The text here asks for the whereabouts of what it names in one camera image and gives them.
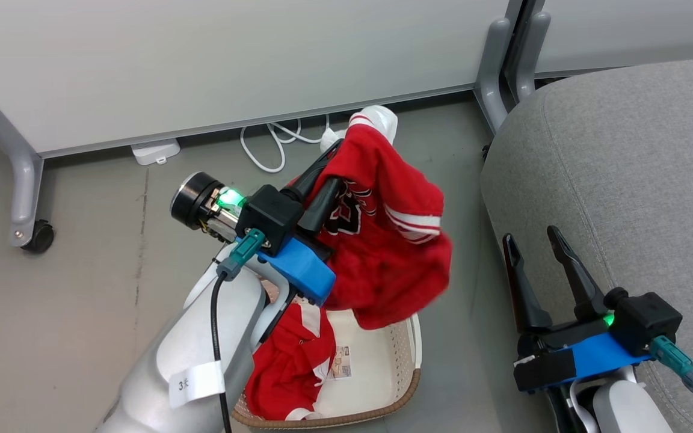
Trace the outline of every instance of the brown basket rim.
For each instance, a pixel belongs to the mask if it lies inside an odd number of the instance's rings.
[[[385,408],[360,412],[358,414],[352,414],[351,416],[324,417],[323,419],[303,419],[301,421],[267,421],[264,419],[251,419],[251,417],[243,416],[243,414],[240,414],[235,409],[232,413],[232,417],[250,428],[303,429],[355,424],[357,422],[377,419],[377,417],[388,416],[388,414],[391,414],[402,408],[402,406],[405,406],[410,398],[413,397],[413,393],[415,393],[416,389],[419,387],[420,378],[421,368],[416,368],[413,370],[413,375],[410,378],[410,384],[408,384],[407,391],[402,395],[402,397],[399,398],[399,400],[395,401],[389,406],[386,406]]]

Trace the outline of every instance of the green connector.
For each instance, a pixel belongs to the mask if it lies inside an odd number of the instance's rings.
[[[649,352],[657,361],[673,370],[689,391],[693,392],[693,361],[675,343],[660,335],[651,341]]]
[[[263,235],[261,230],[250,230],[250,233],[245,235],[239,244],[234,247],[229,256],[221,263],[218,263],[215,273],[225,273],[226,281],[234,280],[240,269],[245,266],[245,263],[248,263],[248,260],[253,258],[253,255],[261,249],[264,241],[266,241],[266,236]]]
[[[266,240],[266,236],[261,233],[261,230],[253,229],[250,233],[247,233],[245,237],[234,247],[229,257],[234,258],[239,263],[244,265],[248,260],[253,257],[253,255],[261,249],[263,242]]]

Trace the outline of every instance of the white basket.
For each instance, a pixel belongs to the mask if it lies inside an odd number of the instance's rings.
[[[267,421],[242,395],[233,417],[251,428],[323,428],[387,416],[413,396],[421,375],[421,328],[413,315],[375,331],[357,325],[351,310],[327,312],[337,346],[349,346],[352,377],[325,381],[314,410],[321,419]]]

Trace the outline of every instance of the white label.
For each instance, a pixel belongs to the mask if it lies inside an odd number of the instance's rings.
[[[170,378],[170,406],[173,409],[222,392],[226,392],[226,385],[221,361],[197,365]]]
[[[333,359],[333,367],[330,368],[333,380],[352,377],[352,361],[350,359],[349,346],[336,346],[336,357]]]

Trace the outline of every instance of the caster wheel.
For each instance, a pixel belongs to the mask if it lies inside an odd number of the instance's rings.
[[[484,160],[484,161],[485,161],[486,158],[488,157],[488,151],[490,150],[490,145],[491,145],[491,143],[489,143],[489,144],[483,146],[482,152],[483,152],[483,160]]]
[[[55,231],[46,220],[39,220],[34,224],[34,234],[31,241],[21,248],[32,253],[44,253],[55,239]]]

